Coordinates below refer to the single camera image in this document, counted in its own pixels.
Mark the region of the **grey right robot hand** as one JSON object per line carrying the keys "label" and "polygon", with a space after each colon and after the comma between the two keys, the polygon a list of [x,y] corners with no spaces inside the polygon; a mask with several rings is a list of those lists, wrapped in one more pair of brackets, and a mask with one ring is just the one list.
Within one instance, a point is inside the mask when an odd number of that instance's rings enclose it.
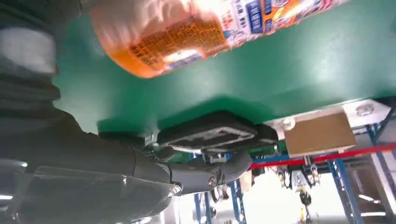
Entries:
{"label": "grey right robot hand", "polygon": [[240,177],[237,153],[216,165],[166,164],[81,130],[68,113],[0,110],[3,224],[127,224],[166,210],[175,196]]}

